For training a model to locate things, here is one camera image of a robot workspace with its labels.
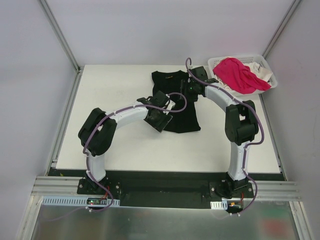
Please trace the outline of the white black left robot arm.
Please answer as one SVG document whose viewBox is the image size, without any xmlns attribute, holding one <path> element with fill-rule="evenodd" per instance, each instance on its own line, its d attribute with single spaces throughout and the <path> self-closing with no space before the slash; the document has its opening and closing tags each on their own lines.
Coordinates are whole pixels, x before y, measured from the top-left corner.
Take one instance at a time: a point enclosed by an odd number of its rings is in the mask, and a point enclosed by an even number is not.
<svg viewBox="0 0 320 240">
<path fill-rule="evenodd" d="M 96 195 L 105 191 L 105 153 L 111 147 L 117 129 L 144 120 L 162 132 L 173 118 L 162 110 L 172 110 L 175 105 L 167 94 L 158 91 L 154 96 L 138 98 L 130 109 L 126 107 L 121 112 L 106 113 L 98 107 L 93 109 L 78 132 L 88 156 L 86 175 L 90 179 L 89 190 Z"/>
</svg>

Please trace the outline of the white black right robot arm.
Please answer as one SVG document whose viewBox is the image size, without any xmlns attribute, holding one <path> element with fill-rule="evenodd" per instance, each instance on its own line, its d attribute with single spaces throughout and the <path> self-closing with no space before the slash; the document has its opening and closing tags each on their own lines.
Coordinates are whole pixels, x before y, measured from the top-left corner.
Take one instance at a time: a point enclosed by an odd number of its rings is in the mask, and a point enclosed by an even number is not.
<svg viewBox="0 0 320 240">
<path fill-rule="evenodd" d="M 187 69 L 189 77 L 181 82 L 181 93 L 191 102 L 203 96 L 217 104 L 225 112 L 224 131 L 230 141 L 230 164 L 226 179 L 215 186 L 215 193 L 223 198 L 234 198 L 242 193 L 249 179 L 247 161 L 250 143 L 259 132 L 253 101 L 242 101 L 219 86 L 214 78 L 208 78 L 203 66 Z"/>
</svg>

